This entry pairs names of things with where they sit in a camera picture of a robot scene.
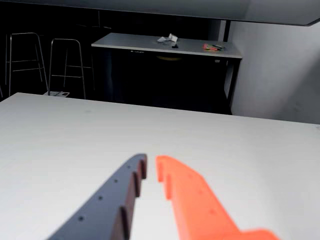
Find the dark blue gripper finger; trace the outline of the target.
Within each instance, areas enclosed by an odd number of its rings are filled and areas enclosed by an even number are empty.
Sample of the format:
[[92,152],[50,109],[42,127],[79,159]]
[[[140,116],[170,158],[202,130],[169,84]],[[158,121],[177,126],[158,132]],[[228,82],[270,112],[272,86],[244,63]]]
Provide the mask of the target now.
[[147,155],[136,154],[74,213],[51,240],[128,240],[142,180],[147,177]]

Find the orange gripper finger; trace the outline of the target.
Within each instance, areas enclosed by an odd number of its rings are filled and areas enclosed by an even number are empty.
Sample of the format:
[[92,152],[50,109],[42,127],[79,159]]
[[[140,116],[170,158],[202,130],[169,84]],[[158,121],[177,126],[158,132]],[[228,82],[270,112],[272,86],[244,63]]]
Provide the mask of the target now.
[[202,175],[166,155],[156,157],[157,179],[171,201],[181,240],[276,240],[269,230],[240,230]]

